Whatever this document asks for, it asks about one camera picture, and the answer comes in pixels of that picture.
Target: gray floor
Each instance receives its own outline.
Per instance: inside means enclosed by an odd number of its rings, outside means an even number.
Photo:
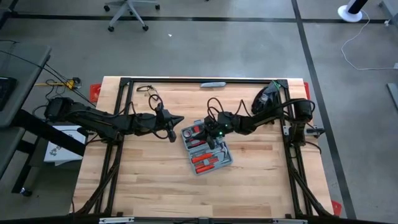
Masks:
[[[298,0],[304,19],[336,19],[346,0]],[[29,14],[107,15],[104,1],[20,0],[16,11]],[[294,18],[290,0],[163,0],[162,9],[139,8],[143,16]],[[371,19],[386,17],[370,0]],[[311,83],[296,23],[149,21],[144,33],[136,21],[122,21],[109,33],[108,21],[9,19],[0,39],[53,47],[50,65],[67,77],[80,77],[88,95],[92,83],[106,75],[191,77],[299,77]],[[395,133],[398,113],[386,88],[398,82],[397,70],[357,71],[340,52],[363,24],[305,24],[308,44],[331,126],[359,219],[398,223],[398,174]],[[398,62],[398,32],[368,25],[346,47],[357,67],[392,67]],[[38,82],[50,78],[43,73]],[[34,88],[24,108],[45,103],[48,88]],[[312,99],[316,100],[311,88]],[[77,97],[70,93],[65,96]],[[322,125],[319,112],[315,122]],[[333,200],[341,202],[326,138],[322,159]],[[32,178],[32,198],[10,196],[9,182],[20,169],[21,155],[0,181],[0,194],[15,206],[0,204],[0,218],[40,217],[67,213],[77,172],[41,169]],[[54,175],[63,180],[49,182]],[[54,208],[51,202],[60,206]]]

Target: office chair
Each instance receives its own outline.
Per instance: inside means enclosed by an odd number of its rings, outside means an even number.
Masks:
[[[140,0],[119,0],[113,2],[105,3],[104,9],[106,12],[111,10],[110,6],[120,6],[118,12],[113,16],[111,22],[109,22],[108,30],[110,32],[114,31],[113,24],[124,14],[124,12],[129,11],[130,15],[135,15],[137,20],[142,24],[142,29],[147,31],[149,27],[145,25],[145,22],[141,19],[141,16],[137,13],[136,9],[134,8],[134,2],[143,2],[143,3],[151,3],[155,4],[155,9],[160,10],[160,4],[157,1],[140,1]]]

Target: chair wheel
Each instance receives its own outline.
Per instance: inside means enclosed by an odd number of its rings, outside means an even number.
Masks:
[[[22,188],[21,189],[21,195],[23,195],[23,196],[25,196],[25,197],[30,197],[30,196],[32,196],[32,194],[33,194],[33,192],[31,191],[31,190],[29,190],[29,189],[26,189],[26,188]]]

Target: gray tool case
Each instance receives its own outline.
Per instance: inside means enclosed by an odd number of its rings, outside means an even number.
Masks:
[[[199,133],[202,129],[204,129],[204,124],[198,120],[194,122],[193,126],[183,128],[181,131],[183,143],[188,151],[188,158],[195,175],[206,174],[230,165],[233,161],[229,148],[222,137],[214,140],[214,149],[210,149],[206,141],[192,139],[192,136]]]

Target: butcher block table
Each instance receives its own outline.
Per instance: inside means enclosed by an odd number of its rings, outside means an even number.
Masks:
[[[120,78],[104,77],[98,110],[113,113]],[[287,80],[291,98],[307,97],[302,79]],[[174,143],[153,134],[125,136],[113,215],[123,212],[124,216],[133,217],[284,218],[287,213],[294,216],[279,122],[258,127],[248,136],[227,134],[225,140],[233,163],[200,176],[193,174],[182,142],[181,129],[207,116],[209,98],[217,97],[224,110],[233,113],[243,99],[250,110],[254,97],[264,85],[200,88],[199,83],[134,83],[132,101],[137,113],[154,113],[148,105],[148,92],[136,91],[142,85],[155,87],[165,109],[185,119],[174,128],[177,134]],[[239,114],[246,114],[243,108]],[[307,140],[317,143],[314,137]],[[73,196],[76,210],[100,182],[105,151],[106,144],[101,142],[93,142],[86,148]],[[333,213],[319,150],[307,144],[302,147],[302,157],[309,188],[324,208]],[[300,206],[305,211],[302,192],[298,185],[297,188]],[[108,190],[109,184],[104,191],[102,209],[106,206]]]

